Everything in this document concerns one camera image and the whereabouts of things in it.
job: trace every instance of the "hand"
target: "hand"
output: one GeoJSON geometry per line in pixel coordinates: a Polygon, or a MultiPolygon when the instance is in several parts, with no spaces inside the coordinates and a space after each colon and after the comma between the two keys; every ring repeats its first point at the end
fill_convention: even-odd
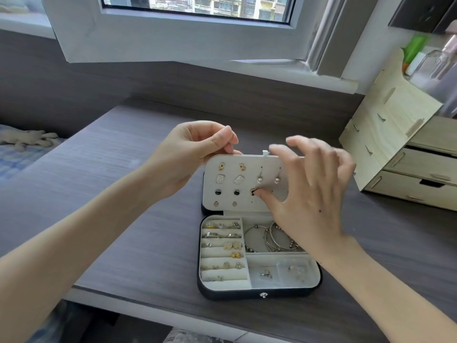
{"type": "Polygon", "coordinates": [[[230,126],[213,121],[177,125],[143,165],[159,182],[160,198],[181,189],[201,165],[215,154],[242,154],[233,149],[238,137],[230,126]]]}
{"type": "Polygon", "coordinates": [[[340,212],[343,194],[356,165],[343,149],[330,147],[319,139],[303,136],[287,138],[298,147],[302,159],[285,145],[272,144],[270,151],[279,156],[287,171],[288,198],[280,202],[267,190],[258,189],[281,228],[313,258],[335,254],[344,240],[340,212]]]}

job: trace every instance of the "jewelry box lid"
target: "jewelry box lid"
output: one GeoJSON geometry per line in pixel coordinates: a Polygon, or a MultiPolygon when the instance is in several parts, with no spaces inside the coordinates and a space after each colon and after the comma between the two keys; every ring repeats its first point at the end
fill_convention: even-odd
{"type": "Polygon", "coordinates": [[[203,207],[211,211],[269,212],[266,204],[251,194],[253,189],[270,190],[285,200],[287,174],[277,156],[216,155],[205,166],[203,207]]]}

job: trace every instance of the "wall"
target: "wall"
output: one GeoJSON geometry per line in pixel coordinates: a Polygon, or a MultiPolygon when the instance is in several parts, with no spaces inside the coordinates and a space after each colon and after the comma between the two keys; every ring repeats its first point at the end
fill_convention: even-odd
{"type": "Polygon", "coordinates": [[[185,63],[70,64],[56,40],[0,31],[0,123],[66,137],[130,96],[335,138],[363,98],[185,63]]]}
{"type": "MultiPolygon", "coordinates": [[[[357,93],[366,94],[394,48],[408,44],[414,31],[388,27],[401,0],[379,0],[342,77],[357,80],[357,93]]],[[[442,37],[431,35],[430,45],[442,45],[442,37]]]]}

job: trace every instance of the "wooden desk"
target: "wooden desk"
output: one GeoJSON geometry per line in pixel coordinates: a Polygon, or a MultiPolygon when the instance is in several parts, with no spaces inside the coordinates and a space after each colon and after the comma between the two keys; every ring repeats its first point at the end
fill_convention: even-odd
{"type": "MultiPolygon", "coordinates": [[[[127,102],[0,187],[0,255],[139,166],[176,124],[203,118],[230,124],[246,154],[261,154],[269,143],[296,133],[169,105],[127,102]]],[[[302,133],[312,134],[312,125],[302,133]]],[[[332,144],[332,136],[338,137],[316,136],[332,144]]],[[[66,298],[240,343],[387,341],[327,273],[307,298],[206,300],[196,279],[202,174],[200,169],[185,188],[133,223],[66,298]]],[[[457,320],[457,213],[360,193],[351,181],[342,219],[368,253],[457,320]]]]}

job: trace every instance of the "person's left hand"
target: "person's left hand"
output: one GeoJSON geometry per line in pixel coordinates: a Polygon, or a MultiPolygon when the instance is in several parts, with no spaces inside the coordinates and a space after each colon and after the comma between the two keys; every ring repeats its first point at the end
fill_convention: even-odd
{"type": "Polygon", "coordinates": [[[160,181],[160,198],[181,189],[201,165],[216,154],[242,154],[233,149],[238,137],[230,126],[214,121],[177,125],[143,165],[152,181],[160,181]]]}

